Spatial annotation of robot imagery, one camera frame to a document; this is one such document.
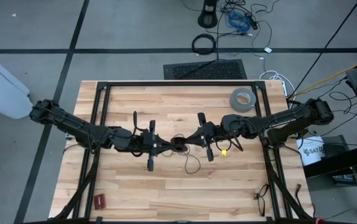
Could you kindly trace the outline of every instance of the black floor mat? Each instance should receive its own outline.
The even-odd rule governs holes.
[[[219,60],[194,72],[208,62],[164,65],[165,80],[240,80],[248,79],[241,59]]]

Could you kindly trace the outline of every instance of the white container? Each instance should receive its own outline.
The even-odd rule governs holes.
[[[29,89],[0,65],[0,113],[19,119],[27,116],[33,104]]]

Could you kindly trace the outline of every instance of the white cable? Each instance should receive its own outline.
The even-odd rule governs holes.
[[[269,71],[263,72],[263,73],[260,75],[259,79],[262,79],[262,77],[263,77],[265,74],[267,74],[267,73],[273,73],[273,74],[274,74],[273,76],[271,76],[271,77],[269,78],[269,80],[280,80],[280,81],[282,81],[282,82],[285,82],[284,80],[286,80],[286,82],[289,83],[290,87],[292,87],[293,91],[295,91],[295,87],[294,87],[293,84],[289,81],[289,79],[287,79],[287,78],[285,77],[285,75],[280,74],[280,73],[278,73],[277,71],[269,70]]]

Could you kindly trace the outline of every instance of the eyeglasses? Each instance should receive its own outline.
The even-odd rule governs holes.
[[[264,217],[265,214],[266,214],[266,201],[264,201],[264,198],[263,198],[263,197],[264,197],[265,194],[267,193],[269,187],[270,187],[270,186],[269,186],[268,184],[264,184],[264,185],[261,187],[259,193],[256,193],[256,195],[253,197],[253,199],[257,200],[257,203],[258,203],[258,205],[259,205],[260,215],[263,216],[263,217]]]

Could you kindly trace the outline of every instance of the red object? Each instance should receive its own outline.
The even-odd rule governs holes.
[[[105,195],[99,194],[94,196],[94,207],[96,210],[102,210],[105,208]]]

